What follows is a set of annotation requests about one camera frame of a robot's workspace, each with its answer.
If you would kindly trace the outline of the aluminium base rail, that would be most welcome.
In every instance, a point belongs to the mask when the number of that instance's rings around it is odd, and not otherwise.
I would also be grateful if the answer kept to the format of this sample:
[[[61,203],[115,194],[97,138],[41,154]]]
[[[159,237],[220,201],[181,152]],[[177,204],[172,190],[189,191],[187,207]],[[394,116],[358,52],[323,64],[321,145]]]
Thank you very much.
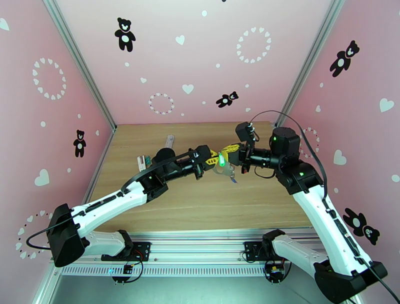
[[[261,242],[270,229],[226,229],[164,232],[98,232],[80,237],[52,235],[49,240],[56,267],[80,259],[115,256],[133,242],[150,242],[149,264],[229,264],[243,261],[244,242]]]

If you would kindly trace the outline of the aluminium frame leg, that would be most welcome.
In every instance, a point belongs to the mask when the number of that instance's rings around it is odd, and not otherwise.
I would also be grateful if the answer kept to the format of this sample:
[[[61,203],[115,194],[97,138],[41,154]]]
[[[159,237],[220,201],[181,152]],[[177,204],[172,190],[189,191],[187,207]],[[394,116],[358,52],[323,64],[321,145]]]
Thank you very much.
[[[50,263],[31,304],[50,304],[60,281],[60,276],[61,270]]]

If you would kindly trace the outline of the aluminium frame post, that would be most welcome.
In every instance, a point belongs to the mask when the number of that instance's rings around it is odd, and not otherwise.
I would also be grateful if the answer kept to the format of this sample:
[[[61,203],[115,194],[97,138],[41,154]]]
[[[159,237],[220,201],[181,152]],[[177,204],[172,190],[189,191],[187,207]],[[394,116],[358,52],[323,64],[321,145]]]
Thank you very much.
[[[62,40],[64,41],[70,55],[72,56],[75,65],[77,66],[78,70],[80,71],[87,87],[89,88],[94,100],[96,101],[99,109],[101,110],[103,116],[107,120],[108,124],[110,125],[111,132],[115,133],[117,129],[117,124],[113,119],[111,112],[106,105],[105,99],[103,98],[94,78],[93,75],[83,57],[80,48],[75,41],[72,31],[70,30],[61,8],[58,5],[57,0],[42,0],[43,4],[45,5],[50,17],[53,20]]]
[[[310,47],[310,50],[304,60],[304,63],[294,81],[292,88],[290,89],[288,96],[282,106],[281,114],[278,115],[274,122],[275,127],[281,127],[285,120],[286,115],[290,114],[290,111],[294,107],[294,104],[306,83],[306,80],[318,59],[318,56],[321,50],[324,47],[324,44],[329,37],[331,30],[345,4],[346,0],[330,0],[329,7],[326,11],[325,16],[322,19],[321,25],[315,39]]]

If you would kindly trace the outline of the grey metal lower panel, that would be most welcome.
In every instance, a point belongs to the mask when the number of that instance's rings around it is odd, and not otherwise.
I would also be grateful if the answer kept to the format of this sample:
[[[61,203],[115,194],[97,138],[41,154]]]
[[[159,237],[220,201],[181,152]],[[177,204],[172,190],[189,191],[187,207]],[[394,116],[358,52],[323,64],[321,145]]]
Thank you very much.
[[[261,277],[62,276],[49,304],[332,304],[310,280],[269,284]]]

